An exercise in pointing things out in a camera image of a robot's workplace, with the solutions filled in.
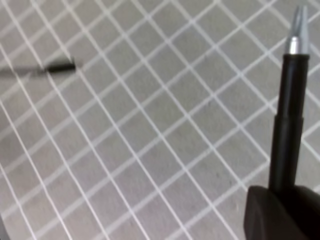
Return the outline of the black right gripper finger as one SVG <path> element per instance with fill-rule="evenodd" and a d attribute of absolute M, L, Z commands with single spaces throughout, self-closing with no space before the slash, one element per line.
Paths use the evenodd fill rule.
<path fill-rule="evenodd" d="M 251 186 L 243 229 L 247 240 L 318 240 L 320 195 L 295 186 L 278 197 L 265 187 Z"/>

